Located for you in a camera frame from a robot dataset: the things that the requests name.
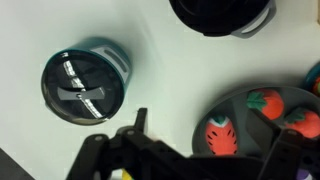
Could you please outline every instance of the black plastic part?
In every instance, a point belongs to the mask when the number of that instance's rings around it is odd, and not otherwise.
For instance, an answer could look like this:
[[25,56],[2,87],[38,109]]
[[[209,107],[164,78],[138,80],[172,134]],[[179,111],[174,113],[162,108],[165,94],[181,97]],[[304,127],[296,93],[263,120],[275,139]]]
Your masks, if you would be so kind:
[[211,158],[195,156],[191,157],[191,160],[221,180],[256,180],[263,166],[262,160],[238,156]]
[[269,154],[273,142],[281,132],[277,125],[271,123],[258,110],[247,112],[246,130],[260,147],[264,158]]
[[0,148],[0,179],[34,180],[20,165]]
[[96,134],[87,137],[76,157],[76,160],[68,174],[67,180],[94,180],[96,173],[101,179],[107,179],[111,172],[106,171],[100,165],[101,153],[104,146],[108,146],[108,137],[104,134]]
[[[84,51],[67,50],[53,56],[43,72],[41,87],[46,104],[56,115],[81,125],[111,118],[124,99],[124,87],[114,68],[104,59]],[[81,98],[61,99],[58,94],[58,89],[81,92],[97,88],[102,89],[103,98],[89,99],[89,104]]]
[[179,19],[205,36],[225,36],[256,18],[269,0],[170,0]]
[[304,137],[295,130],[283,130],[267,156],[259,175],[261,180],[295,180]]
[[121,128],[110,141],[103,135],[88,137],[67,180],[92,180],[95,172],[106,180],[120,168],[139,180],[294,180],[298,168],[309,170],[319,179],[319,140],[305,139],[294,130],[279,130],[258,111],[249,113],[250,123],[258,125],[256,121],[261,118],[262,123],[256,127],[261,131],[252,131],[253,126],[248,129],[258,137],[266,133],[266,144],[259,144],[264,151],[268,150],[265,160],[205,155],[185,158],[165,143],[154,142],[143,134],[147,110],[140,109],[135,126]]

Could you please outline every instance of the white table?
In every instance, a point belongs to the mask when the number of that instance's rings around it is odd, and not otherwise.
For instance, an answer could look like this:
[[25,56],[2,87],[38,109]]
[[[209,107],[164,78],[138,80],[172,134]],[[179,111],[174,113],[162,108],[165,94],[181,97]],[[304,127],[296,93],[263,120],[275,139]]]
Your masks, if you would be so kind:
[[[253,38],[207,38],[184,26],[168,0],[0,0],[0,147],[34,178],[64,179],[83,140],[114,136],[149,109],[148,135],[190,155],[197,121],[241,84],[297,85],[320,58],[316,0],[277,0]],[[55,52],[108,37],[134,65],[125,102],[110,121],[77,126],[44,105],[40,78]]]

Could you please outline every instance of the gray plate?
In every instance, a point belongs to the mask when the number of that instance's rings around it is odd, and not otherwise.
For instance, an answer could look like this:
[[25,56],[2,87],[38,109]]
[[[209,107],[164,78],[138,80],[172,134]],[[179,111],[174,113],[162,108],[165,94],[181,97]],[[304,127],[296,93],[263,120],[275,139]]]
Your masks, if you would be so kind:
[[216,114],[223,114],[230,118],[235,128],[238,142],[238,153],[246,156],[261,157],[262,152],[246,131],[248,108],[246,106],[248,92],[268,88],[276,90],[282,97],[285,109],[281,117],[272,121],[277,125],[284,125],[284,116],[296,107],[305,107],[320,114],[320,100],[312,93],[295,87],[281,86],[256,86],[227,95],[214,104],[212,110],[198,123],[192,139],[194,154],[213,155],[205,138],[207,119]]

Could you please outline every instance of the strawberry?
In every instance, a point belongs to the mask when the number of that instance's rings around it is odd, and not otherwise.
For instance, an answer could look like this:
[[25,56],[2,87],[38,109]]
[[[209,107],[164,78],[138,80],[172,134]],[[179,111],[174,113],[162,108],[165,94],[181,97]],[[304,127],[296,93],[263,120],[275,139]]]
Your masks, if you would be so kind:
[[314,85],[312,87],[312,93],[316,96],[320,96],[320,77],[318,77],[314,82]]
[[215,155],[233,155],[237,153],[236,133],[232,122],[226,116],[209,118],[206,127],[206,140]]
[[320,135],[320,118],[317,113],[308,109],[295,109],[285,118],[285,125],[300,132],[306,138]]
[[284,103],[279,93],[272,89],[257,89],[249,93],[247,106],[258,109],[268,119],[275,120],[281,116]]

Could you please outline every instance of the black container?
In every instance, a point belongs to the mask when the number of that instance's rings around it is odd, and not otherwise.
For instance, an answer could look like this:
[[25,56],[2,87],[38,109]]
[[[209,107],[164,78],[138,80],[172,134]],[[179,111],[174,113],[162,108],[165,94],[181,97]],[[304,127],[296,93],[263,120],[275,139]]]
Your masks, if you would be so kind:
[[[267,25],[277,11],[274,0],[170,0],[170,3],[185,25],[205,36],[249,38]],[[246,31],[264,13],[265,19]]]
[[130,75],[129,58],[118,45],[88,38],[52,56],[43,71],[41,89],[57,116],[94,125],[117,113]]

